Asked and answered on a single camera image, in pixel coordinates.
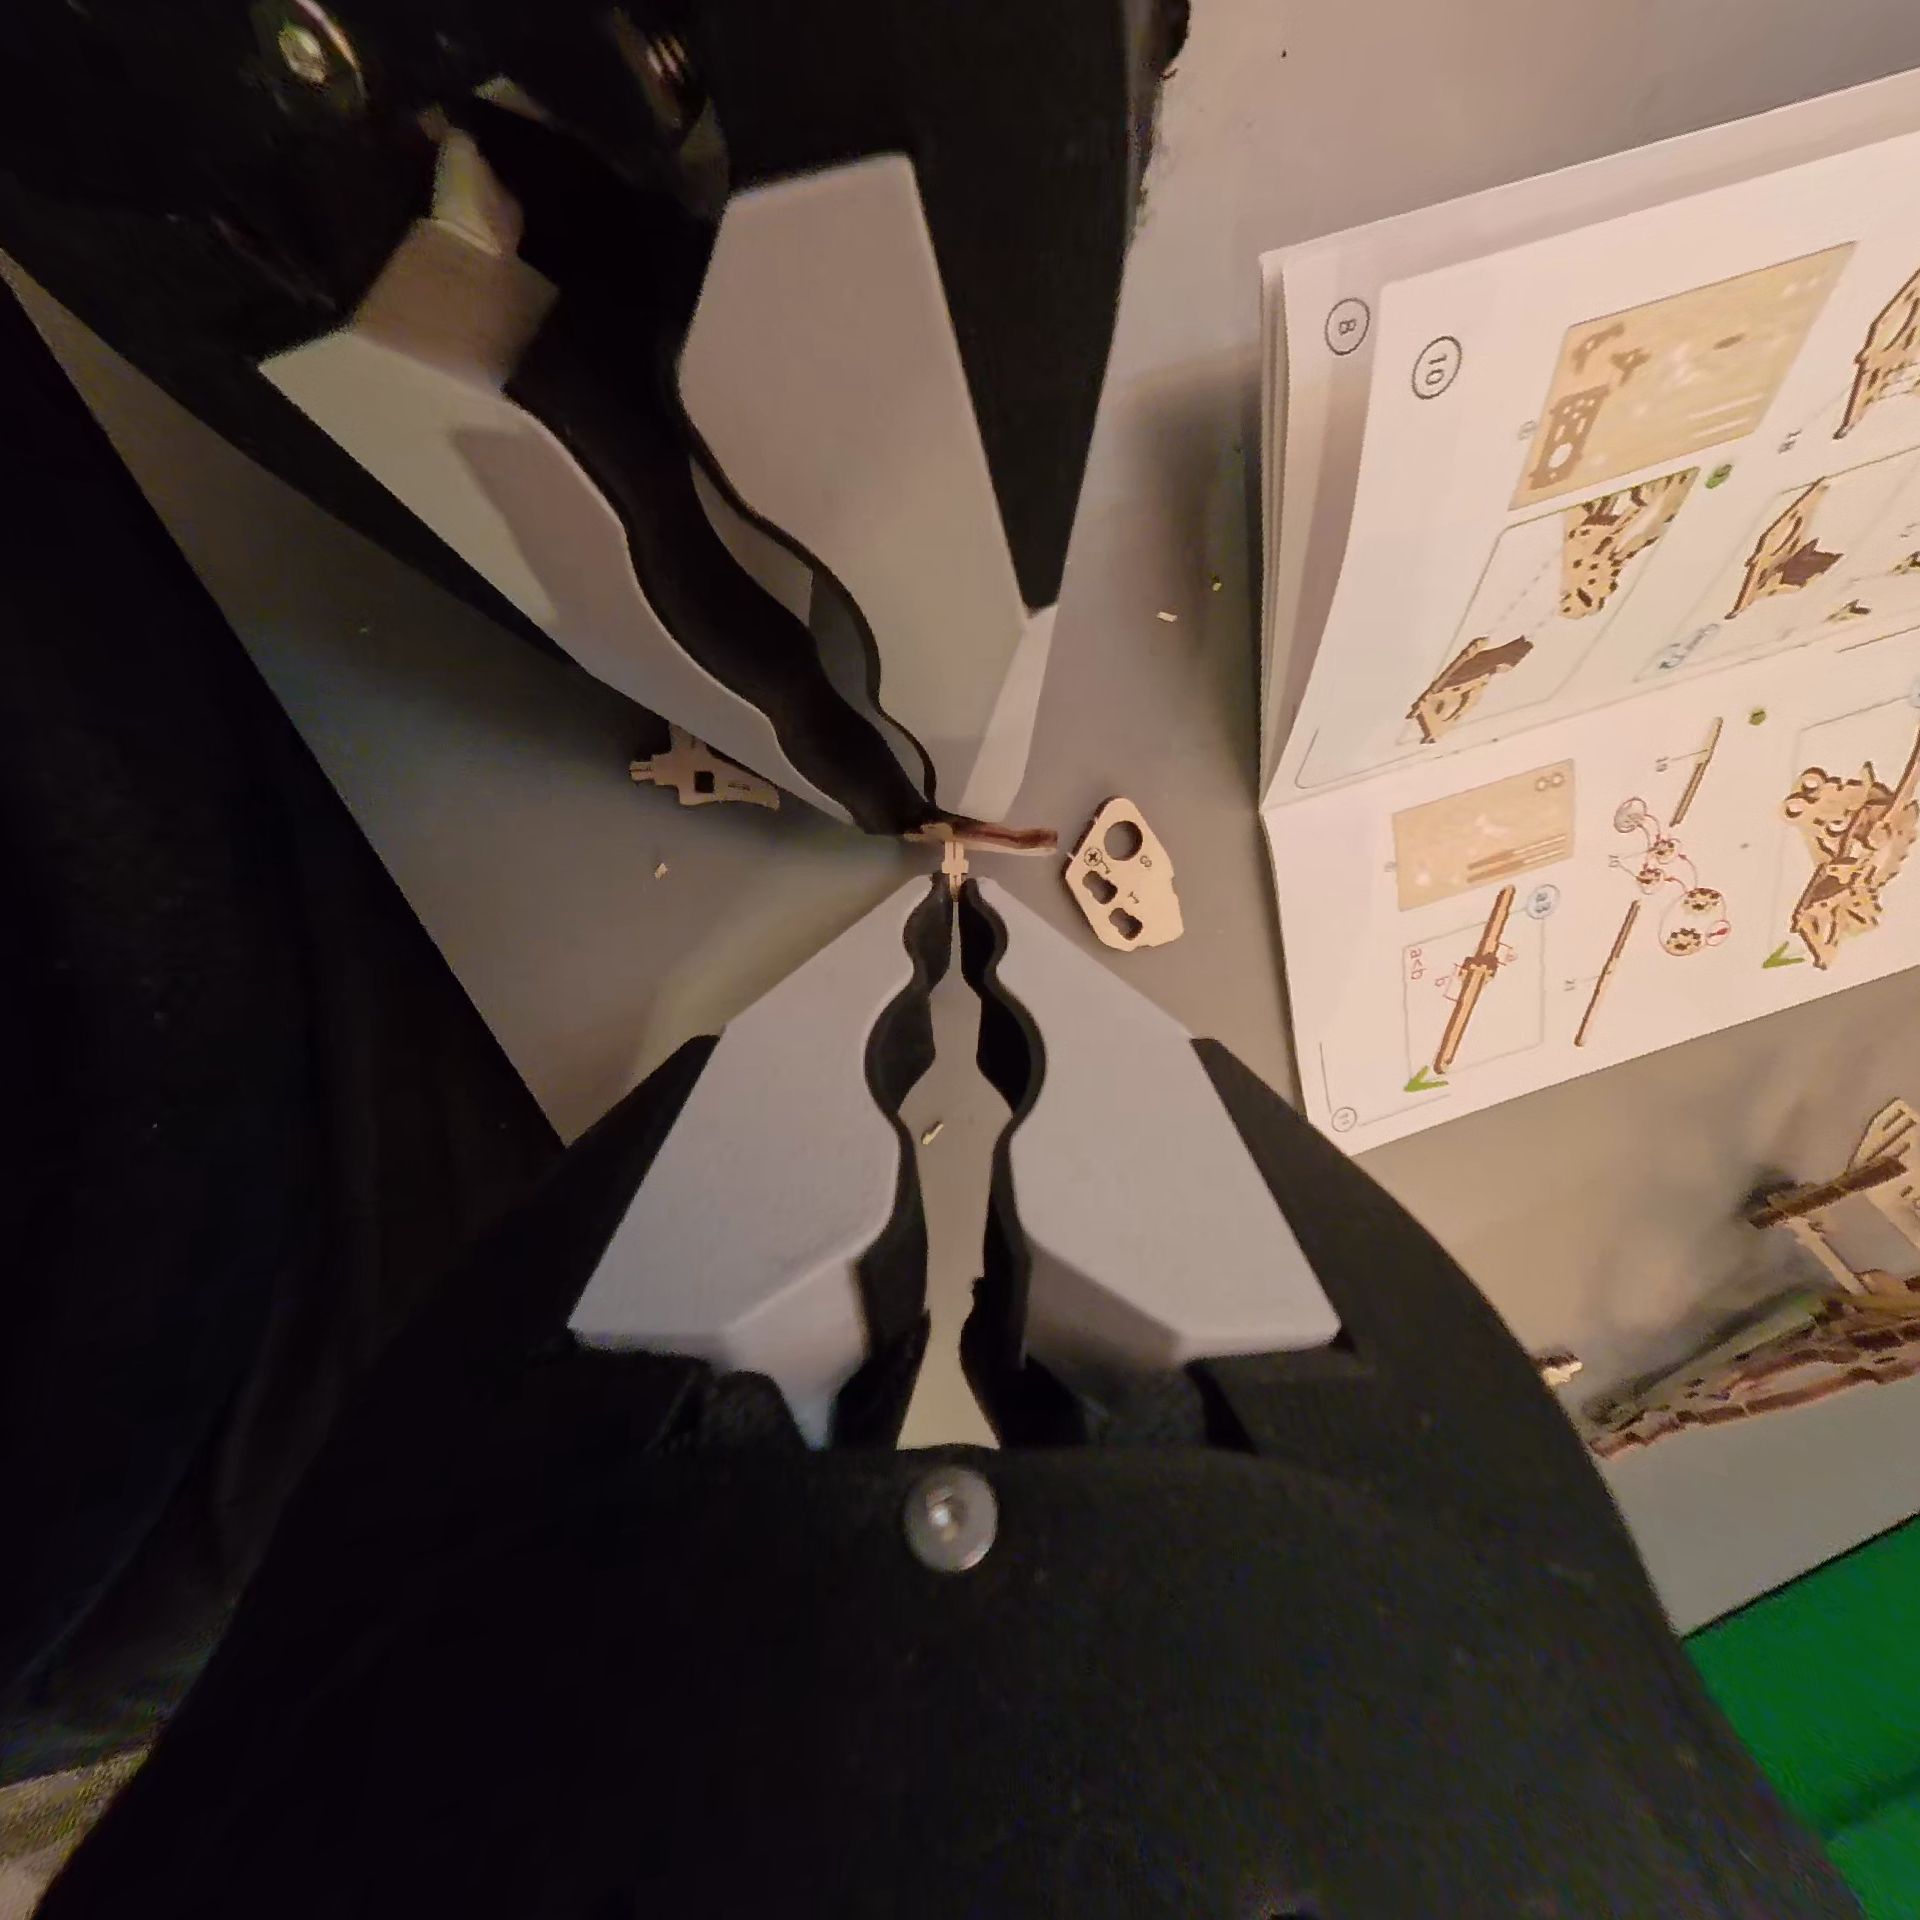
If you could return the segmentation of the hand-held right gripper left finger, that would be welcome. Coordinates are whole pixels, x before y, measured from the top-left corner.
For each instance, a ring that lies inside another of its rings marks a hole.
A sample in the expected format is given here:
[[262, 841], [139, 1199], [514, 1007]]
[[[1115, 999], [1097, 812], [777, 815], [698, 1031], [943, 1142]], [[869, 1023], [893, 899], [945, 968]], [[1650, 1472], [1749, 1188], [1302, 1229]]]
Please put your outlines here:
[[568, 1333], [600, 1353], [772, 1383], [809, 1449], [926, 1308], [926, 1235], [900, 1121], [931, 1061], [951, 887], [918, 876], [715, 1038], [612, 1231]]

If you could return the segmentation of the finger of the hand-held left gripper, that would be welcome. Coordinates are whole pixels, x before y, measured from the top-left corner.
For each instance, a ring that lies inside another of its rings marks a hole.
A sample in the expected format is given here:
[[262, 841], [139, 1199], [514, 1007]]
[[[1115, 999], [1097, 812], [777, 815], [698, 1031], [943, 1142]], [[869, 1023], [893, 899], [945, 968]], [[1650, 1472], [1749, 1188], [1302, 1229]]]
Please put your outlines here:
[[659, 366], [522, 259], [467, 132], [349, 319], [258, 373], [563, 659], [876, 837], [937, 807], [702, 502]]
[[1054, 610], [1017, 584], [908, 156], [731, 199], [680, 393], [742, 505], [850, 592], [937, 811], [1009, 818]]

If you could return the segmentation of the small notched wooden part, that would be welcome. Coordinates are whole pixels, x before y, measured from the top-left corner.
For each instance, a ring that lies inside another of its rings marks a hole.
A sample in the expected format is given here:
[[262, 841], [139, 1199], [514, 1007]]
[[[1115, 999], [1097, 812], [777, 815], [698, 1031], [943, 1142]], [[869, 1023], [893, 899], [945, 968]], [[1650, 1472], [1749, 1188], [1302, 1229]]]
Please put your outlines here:
[[780, 811], [780, 790], [746, 767], [715, 753], [692, 732], [668, 724], [665, 742], [628, 767], [629, 780], [676, 796], [684, 808], [743, 804]]

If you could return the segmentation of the dark cloth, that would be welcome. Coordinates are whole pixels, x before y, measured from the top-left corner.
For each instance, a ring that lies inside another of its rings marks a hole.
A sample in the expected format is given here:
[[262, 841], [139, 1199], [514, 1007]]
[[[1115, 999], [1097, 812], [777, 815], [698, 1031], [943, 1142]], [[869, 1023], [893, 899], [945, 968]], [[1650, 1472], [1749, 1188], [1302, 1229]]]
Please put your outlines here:
[[9, 295], [1, 440], [11, 1784], [171, 1712], [562, 1140]]

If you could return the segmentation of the green mat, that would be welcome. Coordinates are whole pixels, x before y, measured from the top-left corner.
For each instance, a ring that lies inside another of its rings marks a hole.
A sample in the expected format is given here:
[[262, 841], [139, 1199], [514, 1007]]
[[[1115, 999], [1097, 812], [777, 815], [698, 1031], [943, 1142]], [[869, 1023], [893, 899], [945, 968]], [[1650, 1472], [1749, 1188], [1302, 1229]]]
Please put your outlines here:
[[1917, 1915], [1917, 1518], [1683, 1638], [1873, 1919]]

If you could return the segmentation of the oval wooden plate with holes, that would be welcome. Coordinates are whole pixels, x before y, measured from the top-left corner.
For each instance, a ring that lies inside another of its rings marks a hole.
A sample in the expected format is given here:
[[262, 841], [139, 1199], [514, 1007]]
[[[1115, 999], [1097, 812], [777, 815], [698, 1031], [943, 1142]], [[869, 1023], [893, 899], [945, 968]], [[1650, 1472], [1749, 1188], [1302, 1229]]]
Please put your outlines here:
[[1125, 796], [1107, 798], [1088, 820], [1067, 854], [1064, 885], [1104, 948], [1166, 948], [1185, 935], [1172, 857]]

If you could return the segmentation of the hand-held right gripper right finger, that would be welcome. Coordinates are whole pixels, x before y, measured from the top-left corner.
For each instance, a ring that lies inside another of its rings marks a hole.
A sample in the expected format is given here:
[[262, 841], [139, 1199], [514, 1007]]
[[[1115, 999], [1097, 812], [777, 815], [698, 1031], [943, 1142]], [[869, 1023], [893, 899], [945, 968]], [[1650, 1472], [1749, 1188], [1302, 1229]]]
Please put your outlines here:
[[962, 1334], [978, 1403], [1330, 1348], [1340, 1317], [1194, 1035], [994, 881], [960, 888], [960, 950], [1009, 1111]]

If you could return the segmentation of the white instruction booklet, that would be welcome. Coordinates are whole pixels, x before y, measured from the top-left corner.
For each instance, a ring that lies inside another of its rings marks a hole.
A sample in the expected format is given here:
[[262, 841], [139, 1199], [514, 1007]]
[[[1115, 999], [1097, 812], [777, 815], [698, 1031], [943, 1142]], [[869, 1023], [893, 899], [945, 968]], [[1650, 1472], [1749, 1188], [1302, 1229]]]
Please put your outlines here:
[[1915, 966], [1915, 71], [1260, 259], [1264, 829], [1362, 1154]]

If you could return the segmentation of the wooden model assembly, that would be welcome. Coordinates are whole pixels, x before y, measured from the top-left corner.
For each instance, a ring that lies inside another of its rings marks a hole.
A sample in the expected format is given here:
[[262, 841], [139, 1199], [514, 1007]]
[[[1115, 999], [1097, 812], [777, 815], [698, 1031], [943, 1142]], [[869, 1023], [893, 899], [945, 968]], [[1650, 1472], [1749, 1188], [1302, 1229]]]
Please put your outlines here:
[[1742, 1206], [1760, 1237], [1797, 1259], [1789, 1285], [1739, 1308], [1666, 1369], [1581, 1414], [1598, 1461], [1753, 1423], [1917, 1373], [1917, 1112], [1872, 1116], [1844, 1166], [1776, 1178]]

